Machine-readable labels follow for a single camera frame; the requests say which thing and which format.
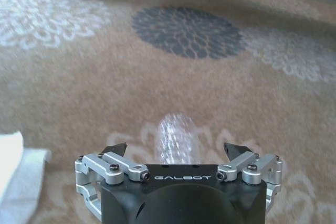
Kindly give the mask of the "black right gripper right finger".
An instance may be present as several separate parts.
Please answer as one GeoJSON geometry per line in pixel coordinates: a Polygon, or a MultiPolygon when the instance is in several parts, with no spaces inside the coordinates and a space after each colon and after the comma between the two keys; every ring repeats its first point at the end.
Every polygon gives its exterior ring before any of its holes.
{"type": "Polygon", "coordinates": [[[241,174],[243,182],[249,185],[266,183],[266,213],[269,213],[274,196],[281,191],[282,165],[278,155],[260,156],[246,146],[224,143],[224,151],[229,163],[217,167],[219,182],[233,182],[241,174]]]}

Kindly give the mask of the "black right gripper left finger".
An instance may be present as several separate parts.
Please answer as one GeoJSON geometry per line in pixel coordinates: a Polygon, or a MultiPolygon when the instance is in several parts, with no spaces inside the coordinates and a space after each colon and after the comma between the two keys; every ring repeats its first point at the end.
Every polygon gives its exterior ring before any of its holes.
{"type": "Polygon", "coordinates": [[[75,161],[76,192],[83,196],[86,207],[102,220],[102,206],[95,183],[122,184],[125,177],[134,182],[147,182],[149,169],[124,157],[126,143],[106,147],[101,153],[79,156],[75,161]]]}

